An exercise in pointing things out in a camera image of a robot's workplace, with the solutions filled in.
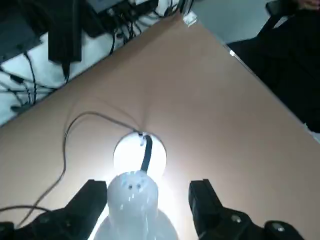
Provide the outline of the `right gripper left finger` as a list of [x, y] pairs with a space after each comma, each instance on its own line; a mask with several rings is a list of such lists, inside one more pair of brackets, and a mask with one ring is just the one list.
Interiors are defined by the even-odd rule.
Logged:
[[11, 221], [0, 223], [2, 240], [87, 240], [107, 205], [107, 184], [88, 180], [65, 207], [50, 210], [41, 206], [13, 205], [0, 209], [31, 209], [42, 211], [23, 227]]

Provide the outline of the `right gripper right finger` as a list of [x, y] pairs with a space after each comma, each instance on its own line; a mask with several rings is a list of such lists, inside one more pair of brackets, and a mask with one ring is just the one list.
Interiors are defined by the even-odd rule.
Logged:
[[188, 202], [200, 240], [302, 240], [291, 224], [269, 220], [258, 226], [244, 212], [224, 207], [208, 179], [192, 180]]

